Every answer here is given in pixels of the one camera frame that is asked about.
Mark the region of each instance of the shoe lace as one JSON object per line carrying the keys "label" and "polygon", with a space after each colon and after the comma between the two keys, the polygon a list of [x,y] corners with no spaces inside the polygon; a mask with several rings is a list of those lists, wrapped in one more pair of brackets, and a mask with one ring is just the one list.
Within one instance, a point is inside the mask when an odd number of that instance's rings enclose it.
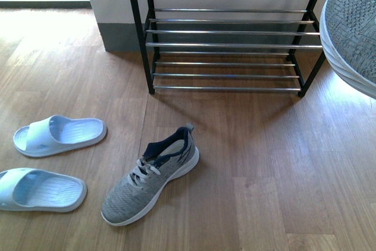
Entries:
{"label": "shoe lace", "polygon": [[130,174],[127,175],[128,182],[134,188],[141,188],[142,184],[147,182],[147,179],[150,178],[150,174],[155,173],[160,176],[160,172],[157,168],[150,164],[145,164],[137,160],[137,167],[135,167]]}

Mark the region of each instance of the chrome bar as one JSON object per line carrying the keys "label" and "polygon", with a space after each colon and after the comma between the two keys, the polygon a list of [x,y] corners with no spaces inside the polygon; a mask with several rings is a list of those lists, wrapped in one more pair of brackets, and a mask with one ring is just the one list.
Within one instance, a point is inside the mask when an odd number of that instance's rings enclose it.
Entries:
{"label": "chrome bar", "polygon": [[214,62],[156,62],[159,66],[195,66],[195,67],[293,67],[295,64],[276,63],[214,63]]}
{"label": "chrome bar", "polygon": [[227,88],[221,86],[161,86],[155,85],[155,89],[186,89],[192,91],[262,91],[262,92],[295,92],[300,88]]}
{"label": "chrome bar", "polygon": [[319,32],[268,32],[268,31],[173,31],[173,30],[150,30],[149,34],[192,34],[192,35],[320,35]]}
{"label": "chrome bar", "polygon": [[288,56],[288,52],[209,52],[209,51],[160,51],[160,54],[166,55],[237,55],[237,56]]}
{"label": "chrome bar", "polygon": [[268,21],[268,20],[209,20],[209,19],[150,19],[159,24],[313,24],[314,21]]}
{"label": "chrome bar", "polygon": [[218,48],[273,48],[273,49],[321,49],[321,45],[240,44],[240,43],[159,43],[147,42],[152,47],[218,47]]}
{"label": "chrome bar", "polygon": [[211,73],[154,73],[155,76],[181,78],[216,78],[216,79],[298,79],[299,76],[282,75],[217,75]]}
{"label": "chrome bar", "polygon": [[261,10],[261,9],[190,9],[190,8],[156,8],[155,12],[221,12],[221,13],[307,13],[307,10]]}

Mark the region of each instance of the shelf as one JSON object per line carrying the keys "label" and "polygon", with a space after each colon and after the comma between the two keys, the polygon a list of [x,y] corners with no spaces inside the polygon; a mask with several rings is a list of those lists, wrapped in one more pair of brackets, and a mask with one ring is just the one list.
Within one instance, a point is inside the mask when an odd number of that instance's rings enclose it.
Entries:
{"label": "shelf", "polygon": [[[131,0],[149,93],[156,89],[260,91],[303,97],[325,60],[320,23],[313,12],[317,0],[309,0],[304,9],[286,10],[147,3],[142,24],[138,0]],[[268,19],[271,14],[281,16]],[[282,16],[293,14],[300,14],[300,19]],[[307,80],[296,58],[300,50],[321,51]]]}

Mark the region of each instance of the white slide sandal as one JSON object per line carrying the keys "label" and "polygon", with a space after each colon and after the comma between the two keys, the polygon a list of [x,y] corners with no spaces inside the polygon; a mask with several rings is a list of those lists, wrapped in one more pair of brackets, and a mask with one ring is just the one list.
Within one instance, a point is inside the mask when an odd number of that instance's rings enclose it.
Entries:
{"label": "white slide sandal", "polygon": [[13,142],[26,156],[45,157],[96,144],[106,132],[106,124],[100,119],[54,115],[18,129]]}
{"label": "white slide sandal", "polygon": [[84,200],[86,183],[46,170],[17,168],[0,173],[0,210],[70,212]]}

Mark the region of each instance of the gray sneaker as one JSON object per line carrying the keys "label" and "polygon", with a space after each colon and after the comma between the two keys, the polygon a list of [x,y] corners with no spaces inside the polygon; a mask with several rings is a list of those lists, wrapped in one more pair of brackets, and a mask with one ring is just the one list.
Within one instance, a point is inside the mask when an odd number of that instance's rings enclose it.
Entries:
{"label": "gray sneaker", "polygon": [[199,161],[187,124],[163,141],[149,143],[137,166],[108,194],[102,217],[112,226],[133,223],[147,214],[158,200],[167,182],[185,175]]}

